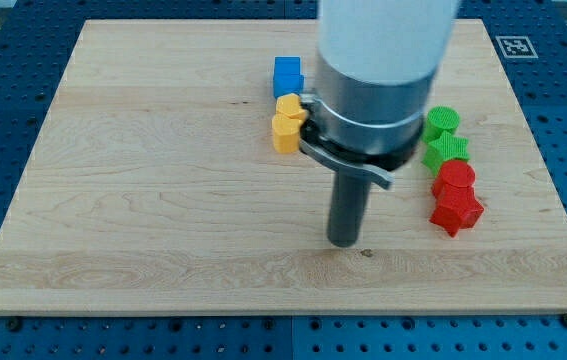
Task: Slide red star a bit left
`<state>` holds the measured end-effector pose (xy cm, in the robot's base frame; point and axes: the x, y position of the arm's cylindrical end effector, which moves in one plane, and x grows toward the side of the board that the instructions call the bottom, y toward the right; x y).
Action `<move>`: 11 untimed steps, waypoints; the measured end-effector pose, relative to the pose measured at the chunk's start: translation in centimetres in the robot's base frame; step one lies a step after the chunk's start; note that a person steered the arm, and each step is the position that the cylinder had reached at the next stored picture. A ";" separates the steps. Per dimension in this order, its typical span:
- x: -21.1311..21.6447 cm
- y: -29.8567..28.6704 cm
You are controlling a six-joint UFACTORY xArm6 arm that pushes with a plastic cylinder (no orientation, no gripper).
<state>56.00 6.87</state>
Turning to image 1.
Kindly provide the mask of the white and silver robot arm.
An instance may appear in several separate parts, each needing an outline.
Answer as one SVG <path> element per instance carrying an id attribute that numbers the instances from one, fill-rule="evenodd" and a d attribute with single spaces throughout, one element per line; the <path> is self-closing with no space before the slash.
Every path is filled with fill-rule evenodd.
<path id="1" fill-rule="evenodd" d="M 413 155 L 460 0 L 322 0 L 302 137 L 354 163 L 395 170 Z"/>

